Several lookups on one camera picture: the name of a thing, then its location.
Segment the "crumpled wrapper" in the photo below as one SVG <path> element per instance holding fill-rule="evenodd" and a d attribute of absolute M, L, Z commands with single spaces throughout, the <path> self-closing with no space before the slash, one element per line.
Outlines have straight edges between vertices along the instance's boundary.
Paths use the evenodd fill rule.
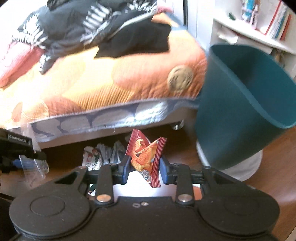
<path fill-rule="evenodd" d="M 132 166 L 153 188 L 160 187 L 159 159 L 166 140 L 160 137 L 151 143 L 140 130 L 134 129 L 126 150 L 126 155 L 131 156 Z"/>

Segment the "orange quilt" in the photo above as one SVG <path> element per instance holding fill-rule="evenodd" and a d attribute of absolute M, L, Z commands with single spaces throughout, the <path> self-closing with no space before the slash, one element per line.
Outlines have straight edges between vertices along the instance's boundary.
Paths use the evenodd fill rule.
<path fill-rule="evenodd" d="M 153 21 L 178 25 L 164 13 Z M 186 30 L 169 35 L 170 51 L 94 59 L 98 48 L 59 59 L 45 74 L 38 64 L 0 90 L 0 127 L 98 110 L 146 99 L 194 99 L 204 82 L 204 51 Z"/>

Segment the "pink pillow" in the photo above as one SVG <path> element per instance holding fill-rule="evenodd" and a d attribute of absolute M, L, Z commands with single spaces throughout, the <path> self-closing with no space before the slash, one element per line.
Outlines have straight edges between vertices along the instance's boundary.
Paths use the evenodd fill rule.
<path fill-rule="evenodd" d="M 14 82 L 36 64 L 44 50 L 21 42 L 8 45 L 6 54 L 0 59 L 0 88 Z"/>

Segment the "round tan patch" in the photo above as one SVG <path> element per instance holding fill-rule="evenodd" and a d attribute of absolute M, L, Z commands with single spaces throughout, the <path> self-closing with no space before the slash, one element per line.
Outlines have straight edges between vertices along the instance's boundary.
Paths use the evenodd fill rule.
<path fill-rule="evenodd" d="M 179 65 L 172 69 L 168 75 L 168 87 L 170 91 L 183 91 L 187 89 L 193 80 L 193 71 L 190 67 Z"/>

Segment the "black garment with white pattern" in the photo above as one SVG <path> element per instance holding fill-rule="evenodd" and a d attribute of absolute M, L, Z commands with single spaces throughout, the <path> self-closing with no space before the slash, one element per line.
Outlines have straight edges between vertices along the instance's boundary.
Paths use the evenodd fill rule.
<path fill-rule="evenodd" d="M 57 0 L 48 5 L 52 10 L 43 6 L 31 13 L 12 36 L 46 50 L 39 61 L 41 74 L 58 58 L 98 46 L 126 24 L 153 16 L 157 1 Z"/>

